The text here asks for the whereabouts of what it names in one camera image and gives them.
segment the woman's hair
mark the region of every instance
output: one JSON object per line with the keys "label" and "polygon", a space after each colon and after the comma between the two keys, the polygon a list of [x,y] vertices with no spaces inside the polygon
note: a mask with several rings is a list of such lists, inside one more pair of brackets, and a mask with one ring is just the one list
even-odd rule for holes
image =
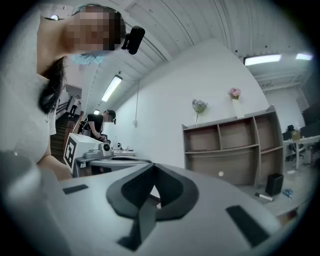
{"label": "woman's hair", "polygon": [[[101,6],[99,4],[87,4],[83,5],[78,8],[78,10],[73,14],[76,15],[77,13],[83,12],[87,7],[98,7],[102,8],[103,12],[106,13],[114,13],[114,20],[115,20],[115,26],[119,29],[115,29],[114,31],[114,37],[116,39],[122,39],[125,38],[126,35],[126,28],[125,28],[125,22],[119,12],[116,10]],[[84,58],[85,57],[97,57],[97,56],[103,56],[106,55],[104,51],[92,51],[90,53],[81,54]],[[64,81],[66,80],[66,74],[65,74],[65,67],[64,67],[64,61],[66,57],[62,57],[58,59],[53,65],[48,68],[44,72],[44,76],[49,79],[49,83],[47,86],[42,90],[40,94],[40,98],[38,101],[38,105],[40,109],[45,113],[49,114],[52,112],[57,106],[58,99],[60,97],[60,94],[63,90]]]}

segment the white wall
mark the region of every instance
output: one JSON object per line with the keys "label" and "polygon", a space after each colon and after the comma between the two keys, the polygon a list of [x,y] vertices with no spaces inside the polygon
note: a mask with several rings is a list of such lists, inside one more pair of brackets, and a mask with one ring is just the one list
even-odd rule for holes
{"label": "white wall", "polygon": [[140,81],[136,128],[132,125],[135,93],[115,108],[117,124],[106,124],[104,133],[110,140],[117,135],[118,141],[137,150],[139,157],[183,167],[181,125],[194,124],[192,99],[209,103],[209,109],[199,117],[201,123],[234,117],[228,95],[231,87],[242,90],[240,101],[245,114],[269,107],[248,69],[222,44],[210,39],[189,48]]}
{"label": "white wall", "polygon": [[76,110],[77,115],[80,113],[80,110],[84,111],[84,115],[86,115],[85,110],[87,109],[90,87],[96,74],[97,67],[98,64],[96,63],[90,63],[89,65],[78,65],[70,58],[67,58],[65,61],[66,83],[82,89],[81,107],[78,107]]}
{"label": "white wall", "polygon": [[274,105],[283,133],[289,125],[293,125],[295,129],[298,126],[305,126],[304,118],[297,103],[299,93],[295,88],[276,90],[266,94],[265,97],[270,105]]}

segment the pink flower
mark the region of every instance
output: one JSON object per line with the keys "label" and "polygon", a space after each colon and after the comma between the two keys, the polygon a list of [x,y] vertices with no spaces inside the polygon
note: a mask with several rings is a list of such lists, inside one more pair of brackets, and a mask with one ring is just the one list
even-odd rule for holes
{"label": "pink flower", "polygon": [[233,99],[238,99],[241,94],[241,90],[238,88],[231,88],[229,90],[229,94]]}

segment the black camera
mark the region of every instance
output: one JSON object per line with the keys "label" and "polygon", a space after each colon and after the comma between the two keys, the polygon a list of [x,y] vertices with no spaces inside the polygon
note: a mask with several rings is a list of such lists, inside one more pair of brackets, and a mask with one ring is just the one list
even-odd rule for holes
{"label": "black camera", "polygon": [[140,26],[134,26],[131,32],[125,35],[124,43],[121,49],[128,50],[132,55],[136,54],[146,31]]}

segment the staircase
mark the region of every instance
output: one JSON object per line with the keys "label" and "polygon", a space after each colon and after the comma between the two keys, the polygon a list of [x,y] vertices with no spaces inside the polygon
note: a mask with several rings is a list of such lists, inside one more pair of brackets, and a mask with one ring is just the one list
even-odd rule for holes
{"label": "staircase", "polygon": [[51,135],[50,137],[50,148],[51,155],[58,159],[61,163],[65,163],[64,161],[64,141],[65,134],[67,129],[68,121],[77,122],[79,115],[75,114],[74,117],[68,117],[69,113],[64,113],[59,119],[55,121],[55,130],[56,134]]}

